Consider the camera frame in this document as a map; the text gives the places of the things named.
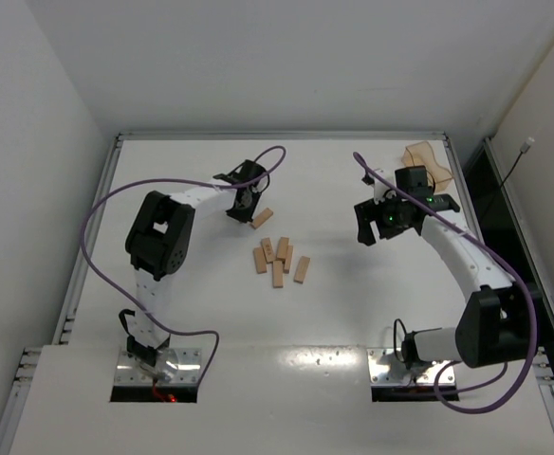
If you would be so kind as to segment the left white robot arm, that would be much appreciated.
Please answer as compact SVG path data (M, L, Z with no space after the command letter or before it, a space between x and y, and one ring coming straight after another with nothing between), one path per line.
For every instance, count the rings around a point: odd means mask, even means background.
M135 271L137 309L121 312L120 320L127 353L146 369L175 364L168 355L172 336L217 335L212 330L178 332L159 321L158 314L170 303L173 278L187 258L194 224L218 212L250 222L265 190L262 182L269 180L265 167L247 159L185 191L150 191L143 199L125 242Z

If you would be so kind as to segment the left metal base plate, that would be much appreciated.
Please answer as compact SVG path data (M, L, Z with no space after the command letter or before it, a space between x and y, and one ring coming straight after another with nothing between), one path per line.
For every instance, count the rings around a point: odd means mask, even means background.
M155 366L149 366L126 351L121 351L114 374L115 386L194 386L201 375L198 351L168 348L161 352Z

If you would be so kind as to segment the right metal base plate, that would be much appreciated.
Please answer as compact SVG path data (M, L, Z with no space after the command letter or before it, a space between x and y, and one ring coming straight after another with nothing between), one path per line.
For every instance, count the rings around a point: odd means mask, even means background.
M430 387L448 361L431 362L408 370L392 348L368 348L367 363L370 383L375 388Z

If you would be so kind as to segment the plain wood block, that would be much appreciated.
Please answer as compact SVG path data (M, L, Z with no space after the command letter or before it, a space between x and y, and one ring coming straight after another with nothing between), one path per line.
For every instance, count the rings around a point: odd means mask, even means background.
M253 260L257 274L265 274L268 272L268 265L264 250L260 246L253 249Z

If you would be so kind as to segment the translucent orange plastic container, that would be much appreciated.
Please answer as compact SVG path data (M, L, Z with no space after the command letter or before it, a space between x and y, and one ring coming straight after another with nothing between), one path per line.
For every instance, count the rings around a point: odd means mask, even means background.
M424 166L428 181L435 186L436 192L444 192L453 180L452 172L437 161L434 149L428 141L406 146L401 162L405 167Z

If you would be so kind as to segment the metal base plate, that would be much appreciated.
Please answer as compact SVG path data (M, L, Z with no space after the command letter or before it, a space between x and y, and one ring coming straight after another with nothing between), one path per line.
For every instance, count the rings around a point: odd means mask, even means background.
M201 375L198 351L168 348L161 352L155 366L149 366L126 351L121 351L114 374L115 386L194 386Z
M368 348L367 363L370 383L375 388L430 387L448 361L431 362L408 370L392 348Z

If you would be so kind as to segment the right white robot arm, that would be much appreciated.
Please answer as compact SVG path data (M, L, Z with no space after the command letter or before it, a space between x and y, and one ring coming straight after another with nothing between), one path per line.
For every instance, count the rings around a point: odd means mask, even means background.
M538 349L537 290L468 233L461 208L447 193L435 192L426 168L391 175L376 169L362 181L374 194L354 207L359 242L372 246L414 230L447 266L466 301L456 326L405 335L401 362L409 369L447 360L480 368L531 359Z

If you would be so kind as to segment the engraved wood block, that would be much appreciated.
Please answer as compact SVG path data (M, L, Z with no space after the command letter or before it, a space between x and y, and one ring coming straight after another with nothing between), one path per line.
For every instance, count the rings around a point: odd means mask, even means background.
M261 247L263 249L266 262L268 264L273 263L276 259L276 256L272 246L272 242L269 237L263 238L261 240Z

